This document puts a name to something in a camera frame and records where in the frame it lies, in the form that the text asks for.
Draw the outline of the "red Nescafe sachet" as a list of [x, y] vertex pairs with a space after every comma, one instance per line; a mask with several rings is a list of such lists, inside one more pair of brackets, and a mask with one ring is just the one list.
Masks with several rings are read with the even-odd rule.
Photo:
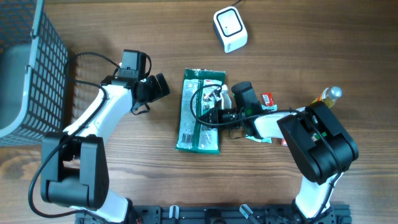
[[274, 106], [274, 99], [271, 92], [262, 93], [262, 98], [266, 106]]

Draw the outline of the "teal wipes packet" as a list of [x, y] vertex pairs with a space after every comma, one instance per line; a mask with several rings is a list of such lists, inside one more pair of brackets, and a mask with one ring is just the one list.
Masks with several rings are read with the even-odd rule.
[[[266, 106], [266, 105], [261, 105], [262, 109], [264, 110], [271, 110], [271, 111], [276, 111], [277, 110], [277, 105], [273, 105], [273, 106]], [[271, 138], [255, 138], [254, 136], [249, 136], [246, 135], [245, 136], [246, 139], [250, 139], [252, 141], [256, 141], [256, 142], [267, 142], [267, 143], [272, 143], [272, 139]]]

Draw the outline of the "orange Kleenex tissue pack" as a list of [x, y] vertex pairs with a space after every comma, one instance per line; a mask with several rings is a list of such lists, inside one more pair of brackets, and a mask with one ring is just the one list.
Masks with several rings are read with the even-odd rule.
[[285, 139], [283, 139], [283, 140], [281, 141], [281, 145], [287, 147], [287, 142], [286, 142]]

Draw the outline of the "yellow Vim dish soap bottle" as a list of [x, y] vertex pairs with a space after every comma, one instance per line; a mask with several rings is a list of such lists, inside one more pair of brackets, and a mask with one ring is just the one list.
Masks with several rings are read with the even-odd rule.
[[338, 86], [333, 86], [331, 88], [324, 89], [322, 94], [313, 100], [313, 103], [317, 101], [322, 101], [324, 102], [324, 104], [327, 105], [327, 107], [331, 108], [336, 103], [336, 101], [342, 97], [342, 95], [342, 89]]

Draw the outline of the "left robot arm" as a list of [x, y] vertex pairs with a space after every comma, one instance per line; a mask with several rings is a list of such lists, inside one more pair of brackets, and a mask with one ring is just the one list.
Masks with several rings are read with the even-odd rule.
[[99, 93], [86, 111], [63, 131], [45, 135], [42, 162], [28, 191], [34, 213], [56, 217], [35, 207], [33, 192], [39, 183], [42, 200], [70, 208], [68, 215], [76, 215], [78, 222], [142, 223], [132, 201], [110, 190], [104, 147], [125, 114], [147, 113], [149, 103], [170, 93], [163, 74], [151, 75], [151, 69], [149, 55], [124, 50], [121, 64], [96, 85]]

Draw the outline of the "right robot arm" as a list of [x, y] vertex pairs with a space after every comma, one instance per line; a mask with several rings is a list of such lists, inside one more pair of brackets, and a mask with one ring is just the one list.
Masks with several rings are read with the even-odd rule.
[[212, 84], [205, 99], [215, 99], [205, 113], [191, 110], [196, 122], [208, 128], [242, 127], [256, 139], [280, 138], [286, 141], [303, 175], [300, 191], [293, 201], [293, 217], [300, 223], [316, 223], [331, 210], [331, 195], [337, 181], [359, 157], [354, 139], [323, 101], [293, 110], [262, 107], [251, 82], [232, 88]]

